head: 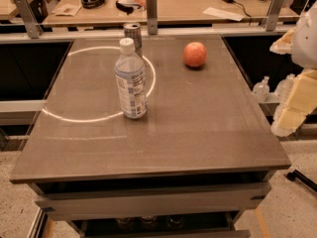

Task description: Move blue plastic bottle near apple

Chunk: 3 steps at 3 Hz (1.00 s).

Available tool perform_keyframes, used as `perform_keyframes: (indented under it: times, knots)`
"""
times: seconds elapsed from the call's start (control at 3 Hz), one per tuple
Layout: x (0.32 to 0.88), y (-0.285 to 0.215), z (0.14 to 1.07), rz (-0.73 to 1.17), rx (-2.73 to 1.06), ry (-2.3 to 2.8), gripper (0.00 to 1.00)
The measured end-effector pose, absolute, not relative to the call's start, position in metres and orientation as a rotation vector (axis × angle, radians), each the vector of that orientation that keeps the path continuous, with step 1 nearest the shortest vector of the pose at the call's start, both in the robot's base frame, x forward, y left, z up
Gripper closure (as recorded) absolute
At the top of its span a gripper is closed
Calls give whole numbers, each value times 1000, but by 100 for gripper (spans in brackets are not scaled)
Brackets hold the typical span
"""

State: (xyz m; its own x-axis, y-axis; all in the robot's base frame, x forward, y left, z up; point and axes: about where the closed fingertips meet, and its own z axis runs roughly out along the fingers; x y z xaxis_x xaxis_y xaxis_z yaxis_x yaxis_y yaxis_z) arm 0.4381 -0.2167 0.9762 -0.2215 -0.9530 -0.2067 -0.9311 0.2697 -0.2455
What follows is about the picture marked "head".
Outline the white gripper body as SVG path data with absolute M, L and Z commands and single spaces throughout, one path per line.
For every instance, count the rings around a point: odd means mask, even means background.
M 317 68 L 317 9 L 301 15 L 292 38 L 292 61 L 302 67 Z

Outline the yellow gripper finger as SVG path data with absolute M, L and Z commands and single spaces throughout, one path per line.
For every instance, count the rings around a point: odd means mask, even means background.
M 292 38 L 294 35 L 295 29 L 292 28 L 287 31 L 281 38 L 275 41 L 269 48 L 272 53 L 278 55 L 291 54 L 292 50 Z
M 317 70 L 304 68 L 294 78 L 285 82 L 280 97 L 271 132 L 278 137 L 287 137 L 294 133 L 317 108 Z

